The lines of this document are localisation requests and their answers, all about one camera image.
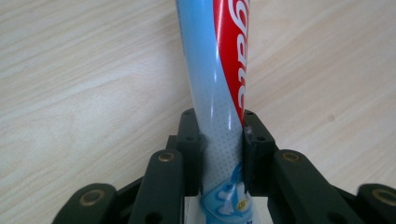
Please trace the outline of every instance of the colgate logo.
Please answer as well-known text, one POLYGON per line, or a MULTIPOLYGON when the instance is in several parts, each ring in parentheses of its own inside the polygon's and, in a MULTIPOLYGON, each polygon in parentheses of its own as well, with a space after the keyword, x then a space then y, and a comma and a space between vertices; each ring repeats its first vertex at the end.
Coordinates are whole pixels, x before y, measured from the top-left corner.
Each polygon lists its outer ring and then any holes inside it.
POLYGON ((214 0, 221 64, 241 123, 248 58, 248 0, 214 0))

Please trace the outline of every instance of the wooden table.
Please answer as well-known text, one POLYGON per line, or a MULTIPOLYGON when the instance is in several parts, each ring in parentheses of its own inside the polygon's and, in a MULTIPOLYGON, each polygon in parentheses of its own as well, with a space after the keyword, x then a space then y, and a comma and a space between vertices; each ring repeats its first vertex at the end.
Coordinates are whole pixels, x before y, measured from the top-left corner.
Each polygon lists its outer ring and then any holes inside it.
MULTIPOLYGON (((395 36, 391 0, 252 1, 246 108, 335 186, 396 188, 395 36)), ((191 107, 173 0, 2 1, 0 223, 137 179, 191 107)))

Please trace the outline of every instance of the wood grain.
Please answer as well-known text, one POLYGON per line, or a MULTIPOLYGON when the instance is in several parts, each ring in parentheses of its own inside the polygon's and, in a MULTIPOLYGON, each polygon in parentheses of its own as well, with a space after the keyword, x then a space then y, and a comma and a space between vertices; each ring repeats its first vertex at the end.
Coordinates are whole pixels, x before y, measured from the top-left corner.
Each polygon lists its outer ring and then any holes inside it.
MULTIPOLYGON (((252 1, 246 108, 335 186, 396 188, 395 36, 391 0, 252 1)), ((0 223, 140 177, 192 107, 183 60, 174 1, 2 1, 0 223)))

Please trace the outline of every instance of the colgate toothpaste tube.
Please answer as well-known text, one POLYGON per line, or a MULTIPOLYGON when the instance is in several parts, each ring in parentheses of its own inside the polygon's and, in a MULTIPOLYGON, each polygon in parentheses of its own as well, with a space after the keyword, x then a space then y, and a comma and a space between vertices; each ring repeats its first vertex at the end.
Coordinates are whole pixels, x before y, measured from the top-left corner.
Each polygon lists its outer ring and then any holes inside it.
POLYGON ((259 223, 242 178, 248 0, 177 0, 191 95, 205 137, 206 223, 259 223))

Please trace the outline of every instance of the tube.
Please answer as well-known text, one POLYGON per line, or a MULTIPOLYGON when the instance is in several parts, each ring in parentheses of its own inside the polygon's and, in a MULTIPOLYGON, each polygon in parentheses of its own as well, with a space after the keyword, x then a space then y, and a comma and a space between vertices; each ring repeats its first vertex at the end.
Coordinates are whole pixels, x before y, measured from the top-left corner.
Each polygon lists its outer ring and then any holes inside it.
POLYGON ((259 223, 242 177, 248 6, 248 0, 177 0, 191 96, 206 142, 199 199, 206 223, 259 223))

